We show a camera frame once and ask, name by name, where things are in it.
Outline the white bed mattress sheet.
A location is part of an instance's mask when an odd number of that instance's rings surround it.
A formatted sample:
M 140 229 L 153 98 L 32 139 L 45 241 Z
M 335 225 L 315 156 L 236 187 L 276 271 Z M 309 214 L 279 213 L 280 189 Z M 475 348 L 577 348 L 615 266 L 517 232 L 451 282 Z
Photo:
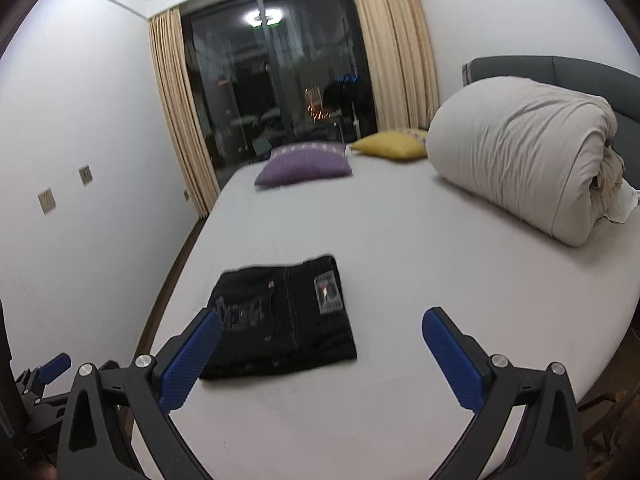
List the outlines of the white bed mattress sheet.
M 222 190 L 155 337 L 206 305 L 220 274 L 334 256 L 354 362 L 198 382 L 171 417 L 216 479 L 426 479 L 469 423 L 424 344 L 426 309 L 513 364 L 562 363 L 584 396 L 639 300 L 639 219 L 599 221 L 571 248 L 440 180 L 427 160 L 355 156 L 352 175 Z

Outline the beige right curtain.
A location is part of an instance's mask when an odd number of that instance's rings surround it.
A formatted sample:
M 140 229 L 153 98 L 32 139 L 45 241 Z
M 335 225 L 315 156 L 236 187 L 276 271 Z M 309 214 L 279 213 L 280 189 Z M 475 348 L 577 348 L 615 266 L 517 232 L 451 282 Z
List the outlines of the beige right curtain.
M 424 128 L 439 109 L 435 60 L 420 0 L 355 0 L 378 128 Z

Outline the beige curtain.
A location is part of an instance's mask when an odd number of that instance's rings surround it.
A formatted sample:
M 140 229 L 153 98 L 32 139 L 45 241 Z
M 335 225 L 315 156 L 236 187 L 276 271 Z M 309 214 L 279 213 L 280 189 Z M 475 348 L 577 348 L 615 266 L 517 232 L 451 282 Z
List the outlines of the beige curtain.
M 200 218 L 216 203 L 219 185 L 191 89 L 178 8 L 149 19 L 152 61 L 160 102 L 186 190 Z
M 439 109 L 435 60 L 420 0 L 355 0 L 378 128 L 424 128 Z

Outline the dark glass window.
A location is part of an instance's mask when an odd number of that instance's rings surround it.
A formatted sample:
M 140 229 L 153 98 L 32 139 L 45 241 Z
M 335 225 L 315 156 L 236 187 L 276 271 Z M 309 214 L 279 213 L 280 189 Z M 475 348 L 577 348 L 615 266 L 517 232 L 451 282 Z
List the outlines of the dark glass window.
M 231 0 L 181 23 L 220 185 L 282 145 L 350 143 L 378 130 L 355 0 Z

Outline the beige left curtain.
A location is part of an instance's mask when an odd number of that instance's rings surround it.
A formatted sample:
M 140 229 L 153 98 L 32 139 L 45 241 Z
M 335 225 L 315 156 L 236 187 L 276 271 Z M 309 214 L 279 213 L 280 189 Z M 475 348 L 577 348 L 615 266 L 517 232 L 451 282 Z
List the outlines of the beige left curtain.
M 160 102 L 186 190 L 200 218 L 216 203 L 219 185 L 191 89 L 178 8 L 149 19 L 152 61 Z

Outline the rolled beige duvet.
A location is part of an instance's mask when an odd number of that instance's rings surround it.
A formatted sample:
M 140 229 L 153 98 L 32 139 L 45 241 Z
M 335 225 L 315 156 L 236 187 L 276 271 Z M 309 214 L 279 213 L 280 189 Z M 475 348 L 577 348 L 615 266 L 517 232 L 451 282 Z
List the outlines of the rolled beige duvet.
M 578 247 L 597 221 L 624 223 L 639 206 L 613 148 L 617 130 L 602 96 L 501 76 L 442 104 L 426 151 L 448 182 Z

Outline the black denim pants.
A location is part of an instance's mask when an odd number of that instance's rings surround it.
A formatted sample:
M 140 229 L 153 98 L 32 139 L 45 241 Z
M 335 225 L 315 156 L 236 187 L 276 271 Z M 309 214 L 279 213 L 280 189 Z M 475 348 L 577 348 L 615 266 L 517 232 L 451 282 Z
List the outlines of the black denim pants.
M 201 380 L 278 376 L 357 359 L 331 255 L 226 271 L 207 307 L 220 316 L 222 332 Z

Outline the yellow cushion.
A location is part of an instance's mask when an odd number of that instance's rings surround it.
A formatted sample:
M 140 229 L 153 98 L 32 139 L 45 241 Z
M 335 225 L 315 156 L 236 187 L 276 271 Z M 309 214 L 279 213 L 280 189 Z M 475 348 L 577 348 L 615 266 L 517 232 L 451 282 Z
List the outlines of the yellow cushion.
M 427 158 L 426 131 L 421 129 L 380 131 L 350 144 L 349 151 L 400 162 Z

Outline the dark grey headboard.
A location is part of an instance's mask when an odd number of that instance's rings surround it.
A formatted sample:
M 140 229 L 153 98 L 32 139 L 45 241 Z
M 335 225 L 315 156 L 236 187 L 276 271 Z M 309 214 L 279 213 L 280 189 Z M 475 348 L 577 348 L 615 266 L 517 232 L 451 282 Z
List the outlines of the dark grey headboard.
M 617 68 L 552 55 L 498 55 L 474 58 L 462 68 L 463 84 L 514 76 L 565 89 L 602 96 L 618 121 L 613 148 L 625 162 L 624 177 L 636 190 L 640 184 L 640 80 Z

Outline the wall switch plate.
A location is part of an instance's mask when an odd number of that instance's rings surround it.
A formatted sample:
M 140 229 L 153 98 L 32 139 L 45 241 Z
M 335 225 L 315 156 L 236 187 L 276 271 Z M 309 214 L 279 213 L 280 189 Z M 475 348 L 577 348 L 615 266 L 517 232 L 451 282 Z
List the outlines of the wall switch plate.
M 83 185 L 88 185 L 93 181 L 92 172 L 88 165 L 79 168 L 78 174 Z
M 52 210 L 55 210 L 56 201 L 53 192 L 50 188 L 38 194 L 38 200 L 41 210 L 44 214 L 48 214 Z

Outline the purple cushion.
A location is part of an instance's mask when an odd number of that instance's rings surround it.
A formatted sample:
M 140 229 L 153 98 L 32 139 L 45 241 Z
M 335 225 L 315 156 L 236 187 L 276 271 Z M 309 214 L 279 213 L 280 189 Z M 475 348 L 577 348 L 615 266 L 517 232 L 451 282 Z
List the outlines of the purple cushion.
M 352 175 L 346 146 L 336 142 L 302 142 L 271 151 L 254 181 L 256 188 L 278 188 L 307 181 Z

